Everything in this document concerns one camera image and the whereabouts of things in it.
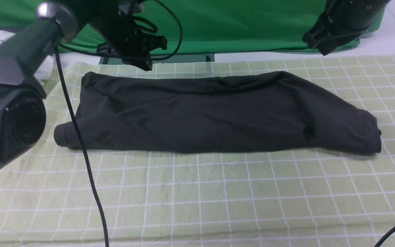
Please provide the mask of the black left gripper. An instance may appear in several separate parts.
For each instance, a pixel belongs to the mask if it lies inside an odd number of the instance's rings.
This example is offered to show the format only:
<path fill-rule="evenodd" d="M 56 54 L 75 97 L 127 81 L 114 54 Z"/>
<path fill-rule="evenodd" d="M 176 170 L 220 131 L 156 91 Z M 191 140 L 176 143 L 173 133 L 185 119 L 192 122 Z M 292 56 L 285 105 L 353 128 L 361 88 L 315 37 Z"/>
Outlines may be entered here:
<path fill-rule="evenodd" d="M 123 12 L 117 3 L 99 3 L 98 7 L 98 15 L 89 23 L 105 39 L 97 46 L 97 54 L 119 58 L 126 64 L 151 71 L 150 52 L 158 48 L 166 50 L 167 39 L 145 33 L 135 22 L 141 18 Z"/>

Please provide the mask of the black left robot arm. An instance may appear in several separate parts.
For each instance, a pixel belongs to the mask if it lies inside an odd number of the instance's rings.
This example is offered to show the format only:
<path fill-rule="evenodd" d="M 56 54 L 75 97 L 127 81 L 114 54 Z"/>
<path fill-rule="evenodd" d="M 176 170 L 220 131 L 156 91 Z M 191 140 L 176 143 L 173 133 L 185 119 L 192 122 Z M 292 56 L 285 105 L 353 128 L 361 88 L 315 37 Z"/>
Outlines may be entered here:
<path fill-rule="evenodd" d="M 49 0 L 36 20 L 0 44 L 0 169 L 39 141 L 46 125 L 47 94 L 34 73 L 61 42 L 74 39 L 90 24 L 123 59 L 152 69 L 149 53 L 167 49 L 164 36 L 144 33 L 133 16 L 139 0 L 125 12 L 116 0 Z"/>

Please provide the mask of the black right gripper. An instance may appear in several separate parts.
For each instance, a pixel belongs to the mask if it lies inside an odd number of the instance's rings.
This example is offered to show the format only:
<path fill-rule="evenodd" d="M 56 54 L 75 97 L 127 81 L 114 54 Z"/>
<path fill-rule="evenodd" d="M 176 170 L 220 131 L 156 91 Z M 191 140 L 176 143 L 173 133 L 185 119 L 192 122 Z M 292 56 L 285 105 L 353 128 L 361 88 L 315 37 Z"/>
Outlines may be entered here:
<path fill-rule="evenodd" d="M 389 0 L 328 0 L 302 41 L 326 56 L 364 34 Z"/>

